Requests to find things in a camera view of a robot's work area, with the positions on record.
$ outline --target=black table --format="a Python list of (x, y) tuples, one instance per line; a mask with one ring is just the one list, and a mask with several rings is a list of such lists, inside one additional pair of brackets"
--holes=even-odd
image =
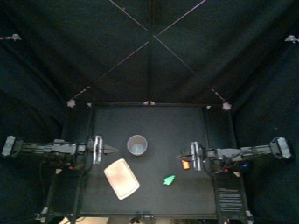
[[(119, 153), (103, 156), (101, 165), (91, 167), (79, 182), (69, 174), (57, 180), (53, 211), (62, 214), (73, 211), (79, 216), (151, 214), (218, 218), (215, 179), (206, 171), (195, 171), (193, 164), (186, 171), (177, 156), (182, 150), (191, 149), (194, 141), (206, 147), (234, 147), (231, 127), (230, 113), (219, 107), (77, 106), (70, 112), (63, 138), (87, 142), (90, 134), (102, 135), (105, 144), (118, 148)], [(127, 150), (127, 139), (137, 134), (145, 136), (149, 143), (141, 157)], [(141, 188), (123, 200), (118, 199), (105, 175), (105, 169), (121, 158), (141, 183)], [(175, 181), (165, 185), (170, 175), (177, 176)]]

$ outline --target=green block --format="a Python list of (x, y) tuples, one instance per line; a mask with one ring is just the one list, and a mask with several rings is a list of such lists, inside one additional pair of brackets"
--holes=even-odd
[(169, 186), (169, 185), (174, 182), (174, 179), (175, 179), (175, 175), (167, 177), (167, 178), (163, 180), (163, 183)]

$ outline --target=cable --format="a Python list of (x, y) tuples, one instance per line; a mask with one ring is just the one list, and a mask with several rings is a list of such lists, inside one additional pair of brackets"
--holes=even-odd
[(241, 154), (242, 154), (242, 153), (238, 153), (237, 155), (233, 155), (233, 156), (229, 158), (226, 164), (223, 165), (222, 170), (221, 170), (221, 171), (217, 171), (217, 172), (214, 172), (214, 173), (215, 173), (215, 174), (222, 173), (222, 172), (225, 171), (225, 169), (227, 168), (227, 165), (229, 165), (229, 163), (230, 163), (230, 160), (231, 160), (233, 158), (238, 157)]
[(41, 163), (41, 181), (42, 181), (42, 202), (46, 205), (46, 192), (45, 192), (45, 185), (43, 185), (43, 159)]
[[(79, 217), (81, 218), (81, 217)], [(82, 220), (77, 220), (77, 223), (78, 222), (82, 222), (85, 219), (86, 219), (87, 217), (83, 217), (83, 219)], [(63, 224), (67, 224), (67, 223), (71, 223), (70, 221), (67, 221), (67, 222), (65, 222)]]

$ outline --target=black fabric wall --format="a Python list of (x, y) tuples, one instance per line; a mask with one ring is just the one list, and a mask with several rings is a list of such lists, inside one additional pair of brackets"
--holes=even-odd
[[(15, 29), (0, 13), (2, 37)], [(34, 52), (0, 42), (0, 148), (7, 136), (50, 142), (62, 136), (65, 107)], [(0, 157), (0, 223), (34, 224), (43, 209), (51, 171), (38, 157)]]
[(294, 153), (292, 161), (259, 159), (246, 175), (249, 204), (259, 223), (299, 220), (298, 62), (299, 45), (285, 43), (273, 52), (237, 101), (239, 145), (267, 144), (274, 137), (286, 137)]
[[(9, 135), (61, 137), (66, 101), (89, 85), (79, 100), (95, 102), (222, 103), (215, 88), (233, 102), (239, 146), (284, 136), (298, 155), (299, 44), (285, 39), (299, 34), (299, 2), (206, 1), (159, 36), (198, 75), (157, 40), (105, 75), (151, 39), (125, 14), (150, 28), (150, 2), (115, 2), (122, 10), (111, 1), (0, 1), (0, 36), (23, 38), (0, 41), (0, 145)], [(199, 4), (153, 2), (155, 35)], [(0, 223), (42, 209), (41, 162), (0, 160)], [(253, 164), (247, 196), (261, 223), (299, 218), (298, 166), (297, 157)]]

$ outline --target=black tabletop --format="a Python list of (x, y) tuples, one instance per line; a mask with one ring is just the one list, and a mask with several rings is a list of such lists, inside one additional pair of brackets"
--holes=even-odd
[[(86, 177), (81, 213), (114, 215), (150, 213), (155, 216), (211, 216), (217, 213), (211, 177), (205, 171), (185, 170), (177, 156), (190, 150), (194, 141), (206, 144), (205, 121), (199, 107), (97, 107), (93, 133), (119, 153), (103, 156)], [(145, 155), (127, 150), (133, 135), (147, 139)], [(105, 169), (123, 158), (141, 183), (126, 199), (118, 199)], [(171, 185), (165, 178), (175, 175)]]

